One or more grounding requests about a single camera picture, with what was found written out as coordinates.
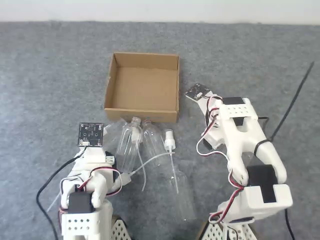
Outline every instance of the circuit board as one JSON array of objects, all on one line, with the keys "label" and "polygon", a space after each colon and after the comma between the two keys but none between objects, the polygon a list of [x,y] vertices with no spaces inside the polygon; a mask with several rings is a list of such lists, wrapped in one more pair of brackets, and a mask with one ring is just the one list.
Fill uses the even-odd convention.
[{"label": "circuit board", "polygon": [[104,124],[81,122],[79,126],[79,147],[102,147]]},{"label": "circuit board", "polygon": [[191,88],[189,88],[184,94],[188,98],[190,98],[193,101],[198,101],[200,98],[205,96],[208,92],[211,90],[206,87],[205,85],[202,85],[200,83],[196,83]]}]

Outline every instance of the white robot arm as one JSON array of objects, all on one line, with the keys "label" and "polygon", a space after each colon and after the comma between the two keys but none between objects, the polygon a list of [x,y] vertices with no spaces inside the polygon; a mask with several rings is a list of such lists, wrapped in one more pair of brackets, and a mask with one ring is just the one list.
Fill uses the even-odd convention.
[{"label": "white robot arm", "polygon": [[[261,129],[249,99],[221,98],[198,83],[185,94],[197,102],[206,117],[202,139],[214,149],[225,144],[229,177],[239,188],[213,215],[222,215],[225,224],[247,224],[292,206],[290,188],[284,184],[286,169]],[[245,152],[254,153],[264,165],[246,167],[242,160]]]},{"label": "white robot arm", "polygon": [[114,189],[113,172],[120,173],[113,168],[115,158],[102,148],[102,137],[102,123],[80,124],[79,146],[84,153],[60,182],[64,240],[111,239],[113,207],[105,197],[119,192],[122,184]]}]

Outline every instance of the open cardboard box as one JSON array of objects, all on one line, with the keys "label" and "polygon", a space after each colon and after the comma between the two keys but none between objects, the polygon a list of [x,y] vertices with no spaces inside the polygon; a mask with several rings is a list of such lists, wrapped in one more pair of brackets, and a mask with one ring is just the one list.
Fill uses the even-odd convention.
[{"label": "open cardboard box", "polygon": [[110,120],[132,117],[175,123],[179,112],[179,56],[115,52],[104,109]]}]

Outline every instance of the perforated plastic bracket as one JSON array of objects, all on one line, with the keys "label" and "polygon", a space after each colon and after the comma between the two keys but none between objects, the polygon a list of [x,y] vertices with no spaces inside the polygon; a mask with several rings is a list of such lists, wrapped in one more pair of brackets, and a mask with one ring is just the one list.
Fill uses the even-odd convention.
[{"label": "perforated plastic bracket", "polygon": [[131,240],[124,221],[118,219],[112,227],[111,240]]},{"label": "perforated plastic bracket", "polygon": [[99,216],[99,211],[92,213],[62,214],[62,235],[85,236],[98,234],[100,232]]},{"label": "perforated plastic bracket", "polygon": [[[248,224],[231,227],[233,229],[224,225],[224,228],[228,228],[228,235],[231,240],[258,240],[258,237]],[[209,224],[202,235],[201,240],[223,240],[223,229],[218,224]]]},{"label": "perforated plastic bracket", "polygon": [[251,117],[253,119],[258,119],[258,115],[251,104],[223,104],[220,106],[219,116],[222,120],[239,117]]}]

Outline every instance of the clear plastic bottle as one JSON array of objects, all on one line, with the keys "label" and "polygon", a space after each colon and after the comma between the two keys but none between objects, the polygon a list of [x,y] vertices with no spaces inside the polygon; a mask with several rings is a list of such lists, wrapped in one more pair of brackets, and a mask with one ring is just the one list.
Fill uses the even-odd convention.
[{"label": "clear plastic bottle", "polygon": [[120,172],[131,173],[134,169],[141,142],[141,119],[133,117],[131,123],[125,125],[115,153],[117,168]]},{"label": "clear plastic bottle", "polygon": [[[142,141],[147,158],[167,153],[160,130],[150,120],[144,120],[142,126]],[[173,175],[169,155],[157,157],[153,161],[153,166],[157,168],[158,172],[167,173],[168,177]]]},{"label": "clear plastic bottle", "polygon": [[103,129],[103,149],[112,153],[113,155],[117,151],[118,143],[121,137],[122,130],[128,123],[120,118],[118,121],[112,122],[105,126]]},{"label": "clear plastic bottle", "polygon": [[169,181],[171,195],[176,209],[176,217],[179,221],[190,221],[196,219],[195,204],[188,178],[184,172],[175,168],[176,180],[179,192],[176,191],[176,181],[172,176]]}]

